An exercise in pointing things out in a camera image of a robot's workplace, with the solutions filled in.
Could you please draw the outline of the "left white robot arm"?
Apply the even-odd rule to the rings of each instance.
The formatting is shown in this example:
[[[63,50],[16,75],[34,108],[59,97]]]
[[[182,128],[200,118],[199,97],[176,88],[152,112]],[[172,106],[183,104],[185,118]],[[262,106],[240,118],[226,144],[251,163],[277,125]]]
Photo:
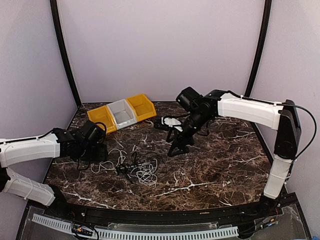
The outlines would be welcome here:
[[[57,214],[67,218],[70,206],[61,190],[54,185],[36,182],[13,171],[10,166],[45,158],[70,158],[81,161],[103,162],[108,157],[104,144],[107,127],[102,122],[88,120],[80,128],[68,131],[53,128],[49,132],[27,138],[1,139],[0,141],[0,190],[38,202]]]

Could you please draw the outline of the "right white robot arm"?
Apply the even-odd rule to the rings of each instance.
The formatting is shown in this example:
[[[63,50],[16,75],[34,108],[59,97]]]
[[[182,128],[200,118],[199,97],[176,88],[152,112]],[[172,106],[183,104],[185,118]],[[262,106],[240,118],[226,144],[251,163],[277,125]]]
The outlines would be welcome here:
[[[266,217],[274,210],[273,200],[280,195],[297,158],[301,125],[294,102],[269,102],[237,95],[230,90],[216,89],[203,96],[192,87],[182,90],[176,101],[189,116],[182,123],[175,117],[162,119],[170,128],[166,140],[171,144],[167,154],[169,157],[188,153],[189,146],[194,145],[194,134],[217,117],[249,121],[277,132],[273,163],[263,191],[266,198],[255,205],[255,213]]]

